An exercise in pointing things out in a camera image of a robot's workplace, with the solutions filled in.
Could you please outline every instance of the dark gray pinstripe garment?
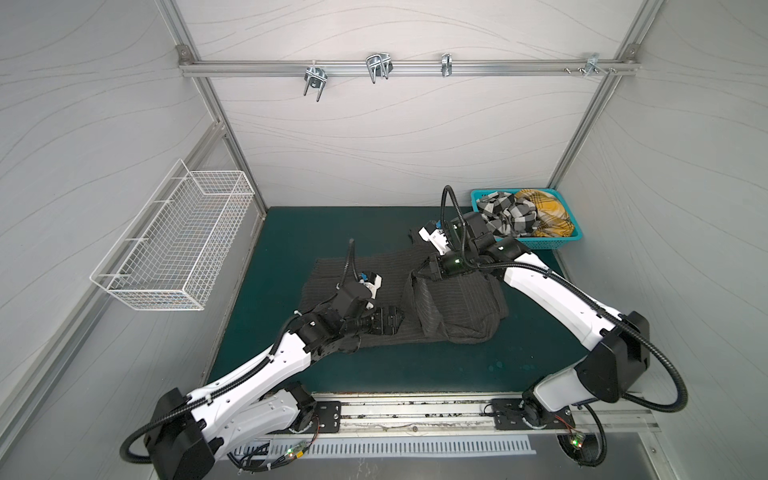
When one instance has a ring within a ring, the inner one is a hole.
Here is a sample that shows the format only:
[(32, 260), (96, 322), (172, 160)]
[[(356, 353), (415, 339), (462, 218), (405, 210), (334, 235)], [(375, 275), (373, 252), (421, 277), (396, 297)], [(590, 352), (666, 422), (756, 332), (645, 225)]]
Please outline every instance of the dark gray pinstripe garment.
[[(501, 285), (487, 273), (474, 272), (441, 282), (415, 278), (412, 271), (435, 251), (418, 235), (415, 238), (417, 243), (408, 250), (357, 259), (358, 271), (372, 271), (382, 277), (377, 304), (397, 305), (406, 318), (397, 334), (363, 334), (350, 339), (348, 345), (345, 343), (345, 349), (442, 341), (481, 343), (496, 333), (499, 320), (507, 316)], [(343, 267), (343, 258), (318, 259), (302, 289), (300, 310), (331, 296)]]

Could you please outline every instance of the metal hook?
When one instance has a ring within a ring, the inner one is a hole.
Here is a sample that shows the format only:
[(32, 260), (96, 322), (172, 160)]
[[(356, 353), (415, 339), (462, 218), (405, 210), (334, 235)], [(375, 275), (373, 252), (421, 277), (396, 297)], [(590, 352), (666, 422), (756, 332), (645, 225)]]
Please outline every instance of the metal hook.
[(371, 81), (376, 83), (376, 74), (381, 72), (381, 76), (389, 80), (389, 72), (392, 71), (392, 58), (388, 53), (375, 53), (366, 58), (366, 67), (371, 75)]
[(442, 66), (442, 76), (450, 77), (453, 73), (453, 56), (449, 53), (442, 54), (440, 65)]
[(320, 95), (323, 94), (323, 89), (326, 86), (326, 82), (328, 81), (328, 75), (326, 75), (326, 72), (322, 68), (318, 68), (315, 66), (307, 68), (307, 70), (304, 72), (304, 80), (306, 80), (306, 85), (304, 86), (304, 96), (306, 97), (306, 93), (312, 88), (319, 88), (317, 91), (317, 100), (320, 101)]

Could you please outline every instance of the vented metal cover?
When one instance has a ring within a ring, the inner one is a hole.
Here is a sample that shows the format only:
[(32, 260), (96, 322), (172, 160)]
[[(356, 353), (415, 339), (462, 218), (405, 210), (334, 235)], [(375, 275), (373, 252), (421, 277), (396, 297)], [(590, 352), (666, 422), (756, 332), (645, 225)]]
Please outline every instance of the vented metal cover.
[[(271, 441), (269, 458), (276, 458), (299, 440)], [(236, 456), (262, 445), (256, 440), (234, 451)], [(304, 458), (384, 458), (384, 457), (490, 457), (500, 455), (535, 455), (527, 435), (474, 435), (389, 437), (384, 439), (317, 439)]]

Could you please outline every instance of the teal plastic basket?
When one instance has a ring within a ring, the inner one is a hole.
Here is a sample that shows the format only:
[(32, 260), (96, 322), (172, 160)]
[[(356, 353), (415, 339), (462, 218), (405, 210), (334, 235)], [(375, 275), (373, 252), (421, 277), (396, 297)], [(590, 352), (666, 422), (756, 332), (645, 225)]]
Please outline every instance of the teal plastic basket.
[[(470, 198), (472, 199), (472, 209), (475, 212), (479, 212), (478, 209), (478, 199), (481, 197), (484, 197), (485, 195), (492, 194), (493, 192), (509, 192), (510, 194), (515, 194), (519, 192), (520, 190), (523, 190), (522, 188), (492, 188), (487, 190), (473, 190), (470, 193)], [(571, 217), (571, 222), (574, 224), (574, 232), (570, 237), (521, 237), (518, 238), (524, 245), (526, 245), (531, 250), (557, 250), (558, 248), (562, 247), (568, 242), (575, 242), (576, 240), (581, 239), (581, 228), (578, 226), (578, 222), (576, 221), (576, 217), (574, 217), (573, 212), (571, 212), (571, 209), (568, 207), (568, 204), (565, 203), (565, 199), (560, 195), (556, 190), (552, 190), (551, 188), (537, 188), (536, 190), (541, 190), (542, 192), (547, 192), (548, 194), (553, 194), (561, 204), (563, 204), (563, 207), (565, 207), (565, 211), (568, 212), (568, 215)]]

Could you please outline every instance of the black and white plaid shirt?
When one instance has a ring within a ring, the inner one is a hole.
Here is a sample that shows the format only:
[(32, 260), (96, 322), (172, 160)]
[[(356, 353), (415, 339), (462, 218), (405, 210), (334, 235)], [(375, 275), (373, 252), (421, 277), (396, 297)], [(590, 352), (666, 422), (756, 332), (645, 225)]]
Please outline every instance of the black and white plaid shirt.
[(494, 192), (477, 200), (478, 210), (497, 237), (530, 237), (538, 228), (536, 206), (509, 192)]

